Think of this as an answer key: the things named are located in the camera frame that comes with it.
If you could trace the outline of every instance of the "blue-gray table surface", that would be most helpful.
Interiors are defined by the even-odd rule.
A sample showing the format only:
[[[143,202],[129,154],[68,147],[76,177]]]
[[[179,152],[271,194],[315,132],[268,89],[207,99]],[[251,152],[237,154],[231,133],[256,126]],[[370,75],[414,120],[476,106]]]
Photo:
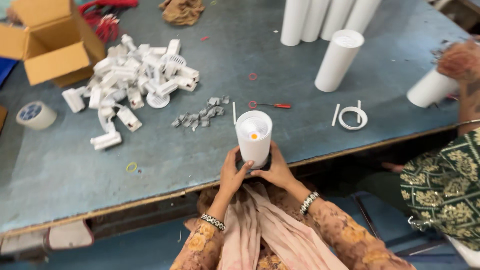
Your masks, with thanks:
[[[280,33],[274,33],[281,32],[285,1],[216,2],[205,1],[206,10],[192,27],[166,24],[157,0],[143,0],[122,15],[121,31],[137,45],[166,47],[171,39],[180,39],[180,54],[200,71],[201,79],[192,93],[174,92],[164,109],[145,105],[134,111],[144,124],[135,133],[116,119],[123,142],[106,151],[94,151],[90,144],[104,133],[96,110],[74,114],[61,96],[64,89],[50,82],[30,86],[23,65],[14,69],[0,91],[0,104],[9,110],[0,136],[0,233],[218,180],[227,151],[237,145],[231,103],[209,128],[192,132],[170,126],[178,115],[202,109],[210,97],[230,95],[237,116],[249,110],[251,100],[291,103],[290,110],[260,108],[272,118],[272,139],[287,162],[456,121],[454,102],[422,109],[406,98],[408,89],[433,67],[430,50],[444,39],[468,37],[422,0],[382,2],[365,44],[333,93],[313,84],[328,42],[286,47]],[[249,80],[251,73],[258,79]],[[15,122],[19,109],[34,100],[58,113],[46,130]],[[332,127],[336,104],[356,106],[357,100],[368,114],[366,127],[356,132],[339,124]],[[346,119],[353,125],[356,115]],[[143,173],[126,172],[130,162]]]

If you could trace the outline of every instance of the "red rubber band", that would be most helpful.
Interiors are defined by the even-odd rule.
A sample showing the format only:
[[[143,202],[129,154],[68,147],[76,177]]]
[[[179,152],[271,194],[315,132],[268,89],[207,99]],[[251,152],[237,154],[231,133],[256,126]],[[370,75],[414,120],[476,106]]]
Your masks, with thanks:
[[[250,109],[255,109],[255,108],[257,107],[257,102],[256,102],[256,101],[250,101],[250,102],[248,103],[248,107],[249,107]]]

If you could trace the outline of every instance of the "red screwdriver handle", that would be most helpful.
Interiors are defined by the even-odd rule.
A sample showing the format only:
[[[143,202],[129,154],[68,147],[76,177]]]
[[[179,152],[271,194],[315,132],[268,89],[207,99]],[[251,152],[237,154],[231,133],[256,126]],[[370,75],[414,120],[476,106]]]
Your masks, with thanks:
[[[277,108],[283,108],[283,109],[292,108],[292,105],[290,105],[290,104],[275,104],[274,106],[277,107]]]

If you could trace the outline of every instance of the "bracelet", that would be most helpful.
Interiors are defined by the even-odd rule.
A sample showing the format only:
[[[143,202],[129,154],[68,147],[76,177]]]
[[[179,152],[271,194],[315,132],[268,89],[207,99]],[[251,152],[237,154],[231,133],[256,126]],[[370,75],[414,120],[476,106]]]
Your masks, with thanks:
[[[308,208],[310,208],[310,205],[312,205],[313,201],[320,197],[316,191],[312,192],[308,197],[305,199],[303,204],[300,207],[300,214],[305,216],[308,213]]]
[[[221,223],[218,221],[216,218],[211,217],[207,214],[203,214],[201,217],[202,220],[212,224],[213,226],[217,227],[219,230],[224,231],[225,230],[225,224]]]
[[[458,124],[456,124],[456,125],[457,125],[457,126],[460,126],[460,125],[466,125],[466,124],[478,123],[478,122],[480,122],[480,119],[471,120],[471,121],[466,121],[466,122],[458,123]]]

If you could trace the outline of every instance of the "peach scarf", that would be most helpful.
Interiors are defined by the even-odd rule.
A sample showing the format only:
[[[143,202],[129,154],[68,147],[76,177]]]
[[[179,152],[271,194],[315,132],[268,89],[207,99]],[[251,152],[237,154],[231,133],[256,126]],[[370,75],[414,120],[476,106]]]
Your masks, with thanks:
[[[290,270],[347,270],[312,228],[270,203],[262,184],[243,188],[225,216],[218,269],[256,269],[262,237]]]

